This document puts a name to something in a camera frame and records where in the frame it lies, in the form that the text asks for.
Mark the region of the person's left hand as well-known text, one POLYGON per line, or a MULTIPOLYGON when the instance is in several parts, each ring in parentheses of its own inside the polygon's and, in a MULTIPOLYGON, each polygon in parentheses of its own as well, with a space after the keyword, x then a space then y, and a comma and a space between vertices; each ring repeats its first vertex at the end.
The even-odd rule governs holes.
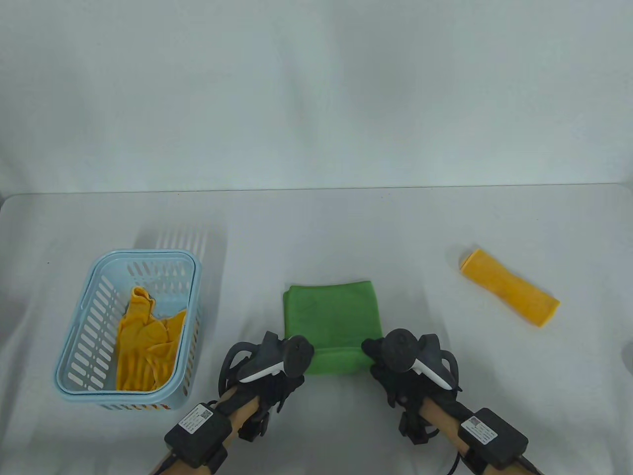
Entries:
POLYGON ((245 409, 251 402, 256 402, 255 410, 246 420, 260 420, 264 414, 277 404, 283 405, 289 395, 305 382, 305 376, 289 377, 283 372, 266 375, 251 382, 238 382, 231 389, 234 392, 223 402, 217 403, 215 409, 225 416, 231 416, 245 409))

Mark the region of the person's right hand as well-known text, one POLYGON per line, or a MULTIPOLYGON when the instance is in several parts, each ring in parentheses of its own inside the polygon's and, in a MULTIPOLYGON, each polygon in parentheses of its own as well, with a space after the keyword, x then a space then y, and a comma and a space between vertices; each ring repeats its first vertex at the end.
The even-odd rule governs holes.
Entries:
POLYGON ((456 400, 457 392, 441 389, 430 378, 412 370, 396 373, 389 369, 381 354, 384 339, 366 339, 362 342, 362 351, 374 364, 370 373, 386 390, 387 402, 391 407, 398 404, 409 412, 420 412, 425 400, 435 402, 446 414, 459 421, 465 421, 473 411, 456 400))

